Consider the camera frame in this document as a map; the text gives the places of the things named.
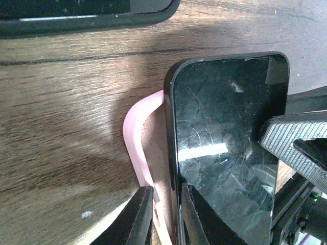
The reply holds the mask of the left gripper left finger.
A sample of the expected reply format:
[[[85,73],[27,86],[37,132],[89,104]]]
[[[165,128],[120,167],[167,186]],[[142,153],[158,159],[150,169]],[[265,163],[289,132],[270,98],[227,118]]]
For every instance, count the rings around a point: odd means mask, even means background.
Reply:
[[[153,187],[140,187],[117,216],[92,244],[152,243],[153,231]]]

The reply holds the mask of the pink phone case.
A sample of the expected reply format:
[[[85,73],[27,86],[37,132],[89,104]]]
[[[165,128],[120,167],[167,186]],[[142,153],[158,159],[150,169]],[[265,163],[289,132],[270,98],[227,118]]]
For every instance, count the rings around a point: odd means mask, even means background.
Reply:
[[[123,122],[123,139],[140,186],[154,188],[153,221],[161,244],[175,244],[164,92],[136,102]]]

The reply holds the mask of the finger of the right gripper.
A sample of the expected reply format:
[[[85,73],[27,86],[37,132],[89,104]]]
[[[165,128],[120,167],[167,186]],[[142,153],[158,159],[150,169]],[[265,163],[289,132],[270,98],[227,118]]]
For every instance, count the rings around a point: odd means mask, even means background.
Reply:
[[[327,109],[327,87],[288,95],[287,114],[314,112]]]

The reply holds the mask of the bare black phone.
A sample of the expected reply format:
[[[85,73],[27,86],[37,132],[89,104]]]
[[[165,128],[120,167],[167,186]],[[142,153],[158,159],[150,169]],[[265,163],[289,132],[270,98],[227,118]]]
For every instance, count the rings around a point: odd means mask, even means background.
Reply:
[[[278,159],[261,126],[283,115],[289,61],[281,52],[186,59],[166,74],[172,210],[178,244],[191,244],[182,186],[191,185],[246,244],[268,244]]]

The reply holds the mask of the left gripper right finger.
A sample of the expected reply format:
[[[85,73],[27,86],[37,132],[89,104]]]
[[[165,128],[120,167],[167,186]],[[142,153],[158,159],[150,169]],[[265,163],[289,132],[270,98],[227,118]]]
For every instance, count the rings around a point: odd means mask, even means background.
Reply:
[[[245,244],[193,185],[182,185],[181,200],[182,244]]]

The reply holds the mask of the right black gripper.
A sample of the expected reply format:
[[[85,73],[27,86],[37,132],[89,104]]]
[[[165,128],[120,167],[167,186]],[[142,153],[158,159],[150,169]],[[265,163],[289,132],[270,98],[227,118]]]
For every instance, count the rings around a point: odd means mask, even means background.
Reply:
[[[259,143],[299,173],[275,195],[270,243],[326,244],[326,111],[273,117]]]

